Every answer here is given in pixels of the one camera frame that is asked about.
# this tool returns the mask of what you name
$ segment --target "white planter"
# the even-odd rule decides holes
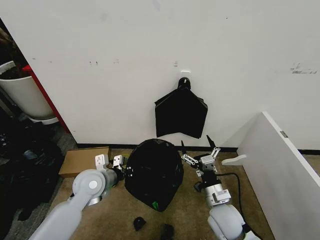
[[[0,74],[15,67],[13,61],[0,65]],[[17,79],[0,79],[0,87],[32,120],[55,118],[51,107],[31,76]]]

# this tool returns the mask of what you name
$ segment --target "black baseboard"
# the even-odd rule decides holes
[[[97,147],[109,147],[111,149],[135,149],[137,147],[136,144],[96,144],[96,143],[77,143],[79,149],[85,148],[97,148]],[[181,146],[176,146],[178,150],[182,150]],[[220,152],[222,153],[236,153],[237,147],[220,147]],[[211,147],[209,146],[185,146],[184,149],[186,151],[199,151],[199,152],[210,152]],[[320,150],[313,149],[298,149],[301,154],[305,155],[320,155]]]
[[[313,150],[313,149],[298,149],[301,154],[305,155],[320,155],[320,150]]]

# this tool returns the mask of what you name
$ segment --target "black bag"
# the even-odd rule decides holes
[[[128,192],[159,212],[168,207],[184,176],[175,146],[161,139],[140,143],[131,153],[126,169]]]
[[[178,88],[155,102],[156,136],[183,133],[201,138],[208,106],[191,91],[190,80],[183,77]]]

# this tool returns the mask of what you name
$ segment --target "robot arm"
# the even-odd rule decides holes
[[[96,156],[96,169],[85,170],[76,176],[72,184],[74,196],[58,204],[29,240],[68,240],[81,221],[82,210],[102,200],[110,188],[123,179],[119,168],[106,168],[108,163],[108,156]]]
[[[226,204],[230,201],[231,195],[228,189],[223,189],[215,167],[220,148],[214,147],[213,141],[209,136],[207,137],[210,145],[213,145],[211,154],[201,155],[195,159],[183,150],[181,158],[192,168],[197,169],[196,174],[202,179],[202,182],[197,182],[194,187],[198,192],[201,192],[201,189],[205,192],[206,203],[211,208],[207,219],[208,224],[220,240],[236,239],[242,232],[245,240],[260,240],[245,223],[238,210],[233,205]]]

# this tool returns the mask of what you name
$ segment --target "green tag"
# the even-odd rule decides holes
[[[155,210],[158,210],[159,205],[158,205],[158,203],[157,203],[156,201],[154,201],[154,202],[152,203],[152,206],[153,206],[153,208],[154,208]]]

